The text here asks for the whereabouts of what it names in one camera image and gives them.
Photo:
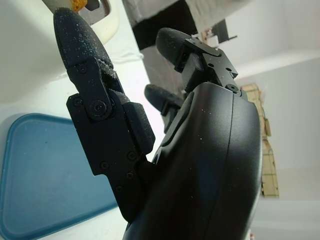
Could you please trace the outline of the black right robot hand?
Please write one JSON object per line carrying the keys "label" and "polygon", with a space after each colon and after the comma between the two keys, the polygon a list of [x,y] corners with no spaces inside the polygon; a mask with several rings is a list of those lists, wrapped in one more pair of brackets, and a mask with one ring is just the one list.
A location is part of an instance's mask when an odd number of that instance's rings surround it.
{"label": "black right robot hand", "polygon": [[54,11],[55,37],[77,94],[67,108],[94,175],[108,178],[125,240],[243,240],[262,186],[256,106],[237,87],[220,49],[172,28],[156,47],[183,79],[186,98],[153,84],[147,100],[161,113],[155,143],[144,108],[125,95],[93,29],[73,10]]}

